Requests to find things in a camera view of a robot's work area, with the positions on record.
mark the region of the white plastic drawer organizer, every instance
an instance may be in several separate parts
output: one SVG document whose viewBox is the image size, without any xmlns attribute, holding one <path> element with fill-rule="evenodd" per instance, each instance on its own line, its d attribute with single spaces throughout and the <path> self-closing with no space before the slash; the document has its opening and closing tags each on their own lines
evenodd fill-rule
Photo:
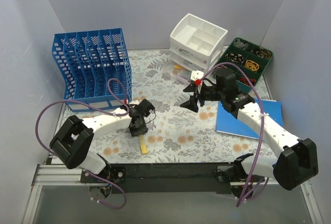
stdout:
<svg viewBox="0 0 331 224">
<path fill-rule="evenodd" d="M 170 35 L 171 56 L 179 65 L 206 71 L 220 57 L 228 30 L 187 14 Z"/>
</svg>

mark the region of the floral pattern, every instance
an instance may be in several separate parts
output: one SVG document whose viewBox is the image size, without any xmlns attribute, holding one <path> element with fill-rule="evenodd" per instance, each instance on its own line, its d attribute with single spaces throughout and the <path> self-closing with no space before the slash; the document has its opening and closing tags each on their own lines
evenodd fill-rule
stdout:
<svg viewBox="0 0 331 224">
<path fill-rule="evenodd" d="M 189 95 L 183 92 L 183 84 L 163 73 L 169 50 L 129 51 L 128 54 L 132 67 L 133 99 L 146 98 L 156 108 L 155 120 L 147 124 L 147 154 L 141 154 L 138 138 L 131 137 L 129 130 L 117 130 L 93 141 L 92 152 L 102 155 L 110 163 L 233 161 L 242 154 L 255 152 L 257 140 L 215 131 L 217 102 L 206 102 L 199 113 L 179 107 Z M 263 77 L 256 89 L 261 98 L 269 99 Z M 75 114 L 79 118 L 99 115 L 98 112 Z M 65 106 L 59 126 L 71 115 L 73 113 Z M 260 155 L 274 156 L 264 143 Z M 55 157 L 52 163 L 61 161 Z"/>
</svg>

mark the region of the teal container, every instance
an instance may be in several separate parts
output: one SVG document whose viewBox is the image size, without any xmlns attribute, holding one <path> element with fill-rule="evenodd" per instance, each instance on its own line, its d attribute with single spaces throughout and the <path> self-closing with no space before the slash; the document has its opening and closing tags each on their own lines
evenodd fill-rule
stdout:
<svg viewBox="0 0 331 224">
<path fill-rule="evenodd" d="M 233 42 L 236 40 L 236 39 L 239 39 L 241 42 L 243 43 L 248 43 L 249 45 L 245 48 L 245 50 L 243 49 L 240 49 L 236 46 L 234 46 Z M 260 49 L 264 49 L 266 51 L 268 51 L 270 54 L 271 54 L 271 57 L 270 59 L 265 59 L 263 57 L 260 57 L 260 56 L 257 56 L 255 55 L 255 52 L 260 50 Z M 249 42 L 243 38 L 235 38 L 231 44 L 229 45 L 229 47 L 226 49 L 226 51 L 223 53 L 223 55 L 221 56 L 221 58 L 219 59 L 219 61 L 217 62 L 218 63 L 222 63 L 222 62 L 230 62 L 230 63 L 233 63 L 232 61 L 228 60 L 225 55 L 228 54 L 228 53 L 236 53 L 236 54 L 240 54 L 244 57 L 244 62 L 242 65 L 239 65 L 239 64 L 236 64 L 241 70 L 243 70 L 243 72 L 248 76 L 248 78 L 250 79 L 254 79 L 256 80 L 256 83 L 254 84 L 254 86 L 257 84 L 257 82 L 259 81 L 260 77 L 262 76 L 265 68 L 268 66 L 268 64 L 270 63 L 270 61 L 273 59 L 274 57 L 274 53 L 268 49 L 265 49 L 264 47 L 261 47 L 261 46 L 258 46 L 257 44 L 254 44 L 252 42 Z M 246 60 L 252 60 L 256 63 L 258 63 L 260 65 L 260 68 L 258 71 L 254 72 L 248 68 L 245 67 L 245 63 L 246 63 Z M 234 67 L 232 66 L 228 66 L 228 68 L 232 69 L 233 72 L 236 74 L 236 77 L 237 77 L 237 85 L 238 85 L 238 88 L 240 91 L 242 92 L 245 92 L 245 93 L 249 93 L 251 91 L 251 87 L 240 82 L 239 81 L 239 78 L 241 78 L 243 75 L 237 70 L 235 69 Z"/>
</svg>

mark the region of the blue rack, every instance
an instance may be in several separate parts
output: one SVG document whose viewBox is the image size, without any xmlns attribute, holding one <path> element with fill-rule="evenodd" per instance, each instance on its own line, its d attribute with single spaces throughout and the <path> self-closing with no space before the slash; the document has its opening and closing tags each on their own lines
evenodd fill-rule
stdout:
<svg viewBox="0 0 331 224">
<path fill-rule="evenodd" d="M 103 110 L 121 105 L 107 89 L 110 78 L 119 79 L 132 100 L 131 66 L 121 28 L 55 34 L 53 58 L 65 80 L 64 99 L 74 99 Z M 115 82 L 111 90 L 121 100 L 125 95 Z M 73 112 L 92 109 L 67 103 Z"/>
</svg>

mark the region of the wall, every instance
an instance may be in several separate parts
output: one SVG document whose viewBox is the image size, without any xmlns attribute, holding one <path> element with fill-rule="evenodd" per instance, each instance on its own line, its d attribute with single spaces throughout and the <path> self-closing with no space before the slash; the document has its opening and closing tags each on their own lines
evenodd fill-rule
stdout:
<svg viewBox="0 0 331 224">
<path fill-rule="evenodd" d="M 36 165 L 46 157 L 34 128 L 41 109 L 64 91 L 51 55 L 53 35 L 63 31 L 48 0 L 0 0 L 0 223 L 23 220 Z M 42 120 L 46 143 L 59 107 Z"/>
<path fill-rule="evenodd" d="M 129 49 L 168 48 L 187 13 L 260 43 L 283 0 L 49 0 L 65 31 L 122 27 Z"/>
<path fill-rule="evenodd" d="M 331 222 L 330 2 L 284 0 L 262 42 L 275 53 L 266 78 L 286 128 L 317 144 L 320 173 L 312 185 L 324 223 Z"/>
</svg>

